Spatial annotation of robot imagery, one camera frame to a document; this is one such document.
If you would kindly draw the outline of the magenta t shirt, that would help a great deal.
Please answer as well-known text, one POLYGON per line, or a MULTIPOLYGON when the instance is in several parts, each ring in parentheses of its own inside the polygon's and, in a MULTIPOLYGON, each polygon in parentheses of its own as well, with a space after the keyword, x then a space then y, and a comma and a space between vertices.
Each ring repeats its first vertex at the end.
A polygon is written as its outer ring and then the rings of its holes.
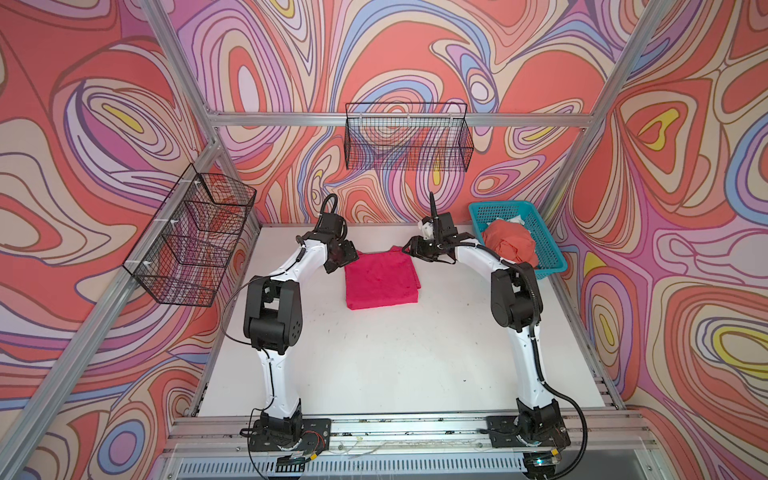
POLYGON ((421 283, 412 258, 394 246, 387 251, 360 253, 344 267, 345 299, 350 310, 415 304, 421 283))

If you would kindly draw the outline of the teal plastic basket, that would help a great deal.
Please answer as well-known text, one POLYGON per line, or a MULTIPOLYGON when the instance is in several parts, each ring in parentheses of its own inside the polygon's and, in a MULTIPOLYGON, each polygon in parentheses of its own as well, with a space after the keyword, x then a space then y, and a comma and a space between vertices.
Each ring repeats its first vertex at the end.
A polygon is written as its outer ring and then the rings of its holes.
POLYGON ((484 243, 483 233, 496 220, 519 218, 535 242, 538 265, 535 267, 536 278, 543 280, 553 274, 563 273, 567 262, 556 244, 537 208, 528 201, 505 200, 471 203, 468 211, 474 234, 484 243))

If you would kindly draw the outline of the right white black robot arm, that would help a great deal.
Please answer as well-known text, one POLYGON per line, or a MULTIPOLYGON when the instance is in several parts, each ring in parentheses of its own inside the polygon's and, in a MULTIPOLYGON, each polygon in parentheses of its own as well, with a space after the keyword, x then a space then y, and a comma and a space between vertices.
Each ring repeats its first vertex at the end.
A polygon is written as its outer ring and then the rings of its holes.
POLYGON ((490 311, 510 336, 513 365, 518 379, 518 415, 502 432, 526 446, 570 444, 560 397, 546 384, 538 342, 543 301, 534 268, 513 262, 481 244, 472 234, 461 233, 449 213, 436 212, 418 224, 420 233, 402 251, 426 262, 461 263, 490 283, 490 311))

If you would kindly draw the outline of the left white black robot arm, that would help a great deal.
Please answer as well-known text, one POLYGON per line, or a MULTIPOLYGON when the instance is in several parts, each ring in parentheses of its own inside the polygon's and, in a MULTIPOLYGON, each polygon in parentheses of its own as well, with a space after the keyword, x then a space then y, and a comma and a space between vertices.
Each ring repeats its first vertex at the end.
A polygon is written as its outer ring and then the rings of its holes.
POLYGON ((318 270, 328 274, 358 259, 346 220, 322 213, 314 228, 296 237, 293 256, 247 286, 243 334, 261 361, 266 406, 242 431, 251 452, 291 451, 304 444, 301 399, 288 368, 289 349, 303 329, 301 283, 318 270))

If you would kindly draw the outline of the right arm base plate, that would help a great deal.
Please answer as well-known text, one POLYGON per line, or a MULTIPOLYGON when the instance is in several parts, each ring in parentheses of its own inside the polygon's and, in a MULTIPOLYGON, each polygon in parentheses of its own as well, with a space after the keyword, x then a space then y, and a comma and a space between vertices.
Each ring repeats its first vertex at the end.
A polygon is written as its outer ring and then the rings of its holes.
POLYGON ((571 439, 561 418, 536 420, 527 415, 488 416, 486 427, 479 429, 487 434, 493 448, 541 447, 564 449, 571 439))

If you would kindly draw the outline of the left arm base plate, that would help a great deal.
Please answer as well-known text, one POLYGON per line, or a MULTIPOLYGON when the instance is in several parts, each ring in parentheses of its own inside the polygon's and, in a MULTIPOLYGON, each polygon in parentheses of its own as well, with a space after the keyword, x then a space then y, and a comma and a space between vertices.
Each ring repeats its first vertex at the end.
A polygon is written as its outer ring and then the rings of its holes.
POLYGON ((331 420, 257 419, 242 429, 249 452, 321 453, 328 449, 331 420))

